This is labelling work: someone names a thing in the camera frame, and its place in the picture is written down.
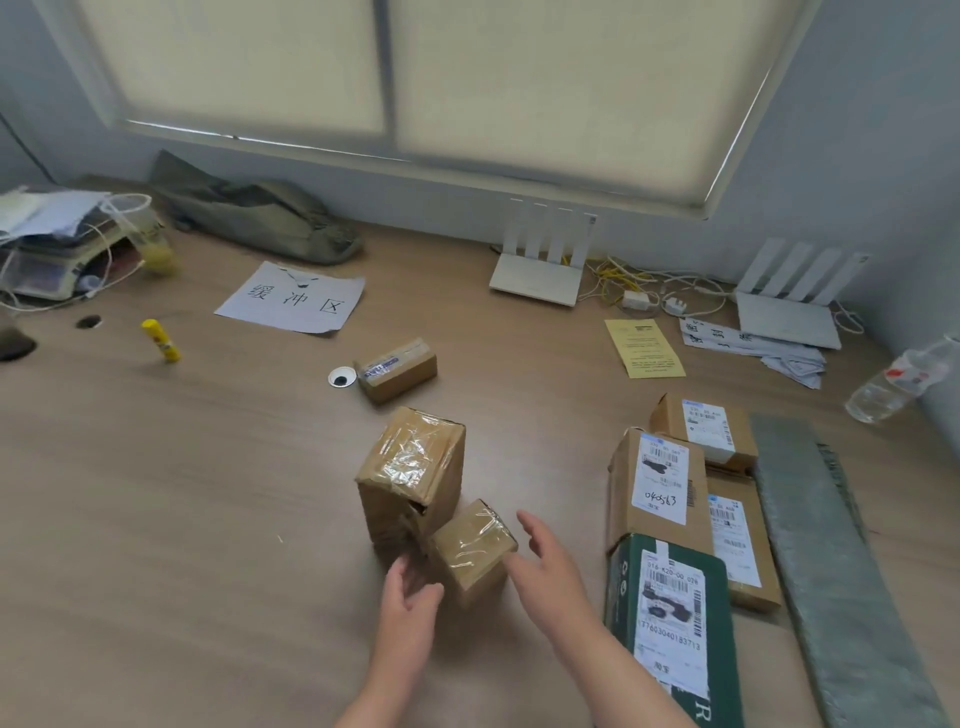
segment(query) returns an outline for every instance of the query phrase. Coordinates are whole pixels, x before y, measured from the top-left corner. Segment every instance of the window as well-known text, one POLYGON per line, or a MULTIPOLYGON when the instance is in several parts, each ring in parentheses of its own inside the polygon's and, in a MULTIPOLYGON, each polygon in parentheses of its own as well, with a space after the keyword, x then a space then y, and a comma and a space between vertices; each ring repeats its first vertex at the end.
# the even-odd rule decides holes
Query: window
POLYGON ((715 205, 818 5, 36 2, 112 125, 690 214, 715 205))

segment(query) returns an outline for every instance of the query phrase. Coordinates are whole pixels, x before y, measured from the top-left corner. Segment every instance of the small cardboard box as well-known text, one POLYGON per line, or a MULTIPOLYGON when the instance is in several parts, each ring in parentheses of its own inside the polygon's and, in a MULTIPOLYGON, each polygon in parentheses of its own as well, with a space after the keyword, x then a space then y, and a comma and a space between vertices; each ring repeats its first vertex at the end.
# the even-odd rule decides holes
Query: small cardboard box
POLYGON ((727 565, 730 600, 745 609, 773 612, 783 604, 783 595, 756 483, 708 470, 707 491, 713 553, 727 565))
POLYGON ((720 559, 631 534, 611 555, 604 624, 702 728, 743 728, 720 559))
POLYGON ((608 470, 608 550, 612 550, 628 533, 643 533, 695 551, 713 553, 707 502, 707 469, 704 452, 699 446, 672 437, 653 436, 639 427, 630 427, 613 453, 608 470), (685 503, 669 502, 669 498, 661 493, 651 494, 660 498, 660 502, 667 499, 667 507, 661 511, 662 515, 653 512, 653 507, 659 503, 647 497, 651 490, 657 490, 656 487, 651 489, 653 481, 649 478, 656 478, 660 474, 670 475, 671 471, 657 462, 651 462, 650 458, 646 462, 640 461, 640 448, 644 441, 647 443, 644 447, 662 449, 667 455, 679 453, 685 459, 684 463, 678 463, 686 467, 686 494, 680 498, 685 503), (644 469, 640 473, 637 471, 638 461, 644 469), (678 522, 679 518, 683 518, 684 522, 678 522))
POLYGON ((450 520, 460 499, 467 429, 398 407, 355 478, 370 538, 421 545, 450 520))
POLYGON ((436 376, 437 355, 423 339, 414 339, 373 359, 355 361, 353 368, 367 398, 382 404, 436 376))
POLYGON ((650 415, 650 429, 704 449, 707 464, 732 473, 756 465, 756 442, 750 415, 740 407, 685 400, 666 394, 650 415))
POLYGON ((516 551, 516 539, 483 500, 441 526, 430 539, 430 556, 444 572, 444 583, 467 607, 507 577, 503 557, 516 551))

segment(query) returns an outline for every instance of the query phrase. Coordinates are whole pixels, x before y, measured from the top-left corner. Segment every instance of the yellow paper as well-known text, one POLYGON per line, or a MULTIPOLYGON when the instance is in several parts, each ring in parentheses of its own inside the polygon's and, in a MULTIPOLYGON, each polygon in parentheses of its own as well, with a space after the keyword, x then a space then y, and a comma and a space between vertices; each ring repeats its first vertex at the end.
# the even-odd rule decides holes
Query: yellow paper
POLYGON ((612 319, 607 329, 630 379, 686 376, 656 321, 612 319))

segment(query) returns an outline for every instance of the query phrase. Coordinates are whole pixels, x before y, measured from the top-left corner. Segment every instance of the yellow glue stick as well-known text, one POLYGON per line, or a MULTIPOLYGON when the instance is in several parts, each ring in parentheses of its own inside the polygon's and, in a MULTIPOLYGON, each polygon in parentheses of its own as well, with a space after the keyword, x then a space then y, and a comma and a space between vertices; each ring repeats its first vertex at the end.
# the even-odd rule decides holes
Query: yellow glue stick
POLYGON ((160 353, 163 354, 164 359, 171 364, 175 361, 180 361, 180 350, 170 341, 170 337, 167 336, 167 332, 163 330, 159 321, 156 319, 147 319, 140 325, 143 327, 143 330, 147 332, 147 335, 154 340, 156 347, 160 349, 160 353))

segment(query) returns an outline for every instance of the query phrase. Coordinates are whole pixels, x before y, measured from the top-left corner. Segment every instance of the digital scale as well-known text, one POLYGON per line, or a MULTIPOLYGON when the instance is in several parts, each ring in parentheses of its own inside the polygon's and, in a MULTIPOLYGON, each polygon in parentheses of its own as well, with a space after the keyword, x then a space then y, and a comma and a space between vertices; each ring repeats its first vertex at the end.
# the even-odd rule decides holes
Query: digital scale
MULTIPOLYGON (((77 294, 77 281, 82 276, 102 278, 107 272, 107 248, 126 240, 126 235, 109 219, 99 224, 99 232, 90 230, 73 240, 53 237, 28 237, 0 247, 0 270, 13 259, 2 279, 0 290, 17 296, 33 296, 48 301, 66 301, 77 294)), ((114 262, 126 257, 123 250, 113 250, 114 262)))

